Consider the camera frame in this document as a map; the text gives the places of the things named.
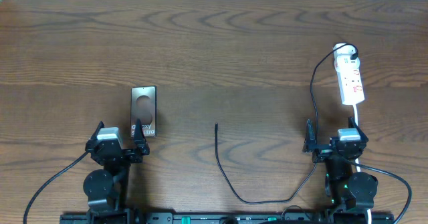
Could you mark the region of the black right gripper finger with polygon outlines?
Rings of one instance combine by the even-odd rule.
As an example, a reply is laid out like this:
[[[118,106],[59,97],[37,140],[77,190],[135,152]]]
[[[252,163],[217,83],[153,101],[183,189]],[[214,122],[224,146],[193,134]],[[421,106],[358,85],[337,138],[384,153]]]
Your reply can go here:
[[[310,119],[307,119],[306,122],[306,136],[303,145],[303,152],[312,152],[316,148],[316,137],[312,122]]]
[[[368,137],[366,136],[366,134],[360,129],[355,119],[351,116],[348,117],[348,127],[351,129],[355,129],[360,135],[361,140],[368,140]]]

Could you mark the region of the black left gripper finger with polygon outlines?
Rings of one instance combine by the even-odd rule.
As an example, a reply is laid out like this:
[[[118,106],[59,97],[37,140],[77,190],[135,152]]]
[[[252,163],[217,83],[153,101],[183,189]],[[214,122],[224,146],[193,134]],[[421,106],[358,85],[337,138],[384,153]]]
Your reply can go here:
[[[141,152],[141,155],[150,154],[150,147],[144,136],[144,131],[142,129],[142,123],[140,119],[136,119],[136,122],[135,122],[133,141],[137,149],[139,149],[139,151]]]
[[[91,135],[90,140],[97,140],[97,135],[102,128],[104,128],[104,123],[103,123],[103,121],[100,121],[96,127],[96,130]]]

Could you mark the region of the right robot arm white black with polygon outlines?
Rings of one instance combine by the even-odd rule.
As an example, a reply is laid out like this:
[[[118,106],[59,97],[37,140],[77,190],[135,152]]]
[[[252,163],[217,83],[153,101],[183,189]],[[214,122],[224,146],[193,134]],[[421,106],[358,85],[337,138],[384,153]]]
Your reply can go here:
[[[368,137],[352,117],[348,118],[348,128],[338,130],[328,144],[317,143],[312,123],[307,121],[303,151],[312,153],[312,162],[326,165],[325,191],[332,206],[323,213],[330,223],[368,222],[367,211],[374,207],[378,181],[352,169],[367,142]]]

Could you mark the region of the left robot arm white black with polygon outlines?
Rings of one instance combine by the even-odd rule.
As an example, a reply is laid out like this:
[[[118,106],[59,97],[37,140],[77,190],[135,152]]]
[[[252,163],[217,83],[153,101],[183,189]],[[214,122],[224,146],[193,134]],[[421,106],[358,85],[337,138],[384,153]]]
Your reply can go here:
[[[101,169],[92,171],[84,180],[88,197],[89,223],[145,223],[144,215],[126,206],[130,166],[141,163],[150,154],[140,120],[135,122],[134,148],[124,149],[117,127],[106,128],[100,122],[86,143],[85,151]]]

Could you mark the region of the white power strip red switches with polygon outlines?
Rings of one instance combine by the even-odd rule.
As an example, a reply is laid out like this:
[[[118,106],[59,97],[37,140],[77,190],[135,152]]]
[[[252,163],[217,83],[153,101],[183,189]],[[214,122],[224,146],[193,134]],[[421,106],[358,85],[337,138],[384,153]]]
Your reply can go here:
[[[364,101],[364,91],[356,48],[346,43],[337,43],[333,50],[342,104],[357,105]]]

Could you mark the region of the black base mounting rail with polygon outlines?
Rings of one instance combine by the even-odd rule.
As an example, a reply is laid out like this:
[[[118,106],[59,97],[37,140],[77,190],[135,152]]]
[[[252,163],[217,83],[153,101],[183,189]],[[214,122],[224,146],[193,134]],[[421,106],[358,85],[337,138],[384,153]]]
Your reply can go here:
[[[343,214],[329,220],[319,214],[290,211],[284,214],[226,213],[173,214],[144,213],[135,216],[91,217],[89,214],[63,214],[59,223],[141,223],[141,224],[223,224],[223,223],[365,223],[364,215]]]

